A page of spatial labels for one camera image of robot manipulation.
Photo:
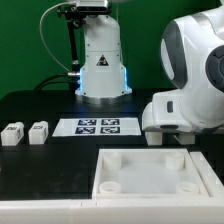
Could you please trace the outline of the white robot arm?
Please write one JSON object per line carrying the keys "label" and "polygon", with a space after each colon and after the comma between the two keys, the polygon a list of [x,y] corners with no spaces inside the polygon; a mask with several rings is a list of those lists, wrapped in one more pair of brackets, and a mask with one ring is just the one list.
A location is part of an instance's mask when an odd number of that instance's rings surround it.
{"label": "white robot arm", "polygon": [[[175,88],[152,96],[142,114],[143,131],[212,133],[224,124],[224,0],[220,2],[166,26],[160,58]],[[106,15],[86,18],[77,96],[102,102],[132,92],[120,61],[119,32],[118,23]]]}

